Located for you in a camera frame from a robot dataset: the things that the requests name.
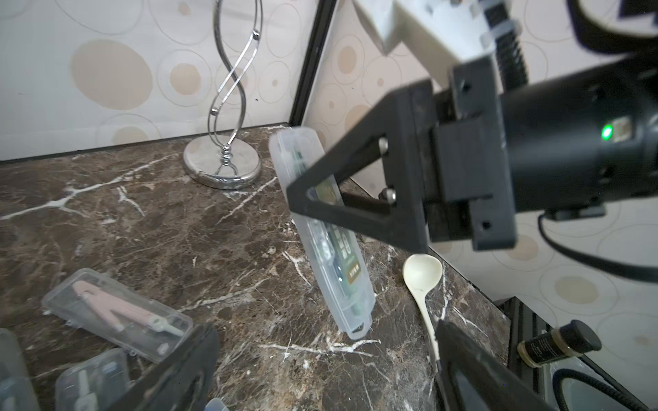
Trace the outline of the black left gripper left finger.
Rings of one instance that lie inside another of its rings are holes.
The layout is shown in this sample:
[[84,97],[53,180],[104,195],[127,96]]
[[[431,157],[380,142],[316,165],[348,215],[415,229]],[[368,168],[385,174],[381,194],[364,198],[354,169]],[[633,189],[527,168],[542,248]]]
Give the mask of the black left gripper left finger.
[[216,329],[208,323],[196,325],[184,342],[109,409],[203,410],[218,359]]

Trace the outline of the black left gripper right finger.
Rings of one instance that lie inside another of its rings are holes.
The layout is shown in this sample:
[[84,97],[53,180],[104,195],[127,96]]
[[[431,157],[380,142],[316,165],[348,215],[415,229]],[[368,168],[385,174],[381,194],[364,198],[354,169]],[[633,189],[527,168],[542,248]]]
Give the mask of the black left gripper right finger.
[[435,327],[437,384],[445,410],[550,410],[496,358],[451,322]]

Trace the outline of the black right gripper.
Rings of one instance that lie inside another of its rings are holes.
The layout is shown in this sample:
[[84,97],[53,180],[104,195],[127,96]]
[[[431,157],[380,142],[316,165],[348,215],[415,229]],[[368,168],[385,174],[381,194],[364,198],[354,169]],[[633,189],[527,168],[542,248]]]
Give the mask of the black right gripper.
[[433,242],[513,248],[515,217],[593,219],[657,194],[657,56],[648,51],[499,94],[488,58],[459,65],[430,140]]

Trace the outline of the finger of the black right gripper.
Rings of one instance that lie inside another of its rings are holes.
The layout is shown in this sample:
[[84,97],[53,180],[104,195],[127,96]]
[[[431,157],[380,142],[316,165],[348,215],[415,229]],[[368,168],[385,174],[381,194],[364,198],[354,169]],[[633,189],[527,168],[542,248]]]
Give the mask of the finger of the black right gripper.
[[[431,80],[392,90],[286,189],[292,212],[349,229],[394,248],[425,253],[423,167],[418,140],[434,125]],[[328,178],[363,189],[340,205],[312,199]]]

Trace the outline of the clear case green compass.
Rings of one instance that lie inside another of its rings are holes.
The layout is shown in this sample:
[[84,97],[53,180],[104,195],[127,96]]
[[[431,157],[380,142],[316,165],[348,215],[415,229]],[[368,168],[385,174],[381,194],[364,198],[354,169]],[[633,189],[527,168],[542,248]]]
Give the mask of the clear case green compass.
[[[283,191],[325,154],[315,130],[305,127],[271,135],[268,148]],[[375,293],[355,233],[294,212],[291,217],[339,330],[352,340],[364,338]]]

